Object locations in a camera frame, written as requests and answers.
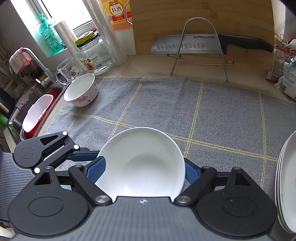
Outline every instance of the soap dispenser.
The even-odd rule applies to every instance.
[[[59,37],[58,33],[54,29],[55,21],[48,23],[48,19],[43,17],[43,13],[40,14],[37,18],[41,19],[41,26],[39,28],[39,33],[42,35],[46,43],[48,44],[51,52],[53,54],[64,49],[62,40]]]

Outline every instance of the glass mug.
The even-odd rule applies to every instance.
[[[60,80],[57,76],[57,73],[60,73],[65,79]],[[79,65],[73,59],[73,57],[69,57],[65,59],[62,63],[57,67],[57,72],[55,73],[56,79],[63,85],[67,85],[68,83],[72,83],[78,76],[82,73]]]

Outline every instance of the tiled countertop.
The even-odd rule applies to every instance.
[[[186,56],[186,59],[208,64],[221,62],[219,59],[196,56]],[[174,60],[168,58],[166,55],[128,56],[126,64],[120,67],[114,66],[102,76],[168,77],[173,63]],[[241,63],[226,66],[226,69],[229,84],[231,85],[258,90],[272,96],[287,99],[286,95],[274,88],[274,82],[265,79],[267,76],[267,71],[265,70]],[[203,66],[177,61],[173,76],[225,83],[223,66]],[[57,103],[42,127],[39,135],[44,133],[53,116],[60,108],[63,100],[64,99],[61,98]],[[4,135],[10,150],[13,152],[16,144],[7,128],[4,131]]]

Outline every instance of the gray tablecloth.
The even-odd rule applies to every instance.
[[[173,138],[198,166],[242,167],[274,199],[278,156],[296,130],[295,103],[188,78],[104,77],[97,82],[96,99],[83,108],[64,102],[45,134],[67,130],[81,147],[100,150],[127,128],[153,127]],[[72,165],[66,161],[59,169]],[[293,237],[278,221],[272,236]]]

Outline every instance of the yellow label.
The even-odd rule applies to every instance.
[[[111,0],[103,3],[111,24],[125,22],[123,7],[127,0]],[[128,20],[131,21],[131,8],[130,5],[126,6],[126,15]]]

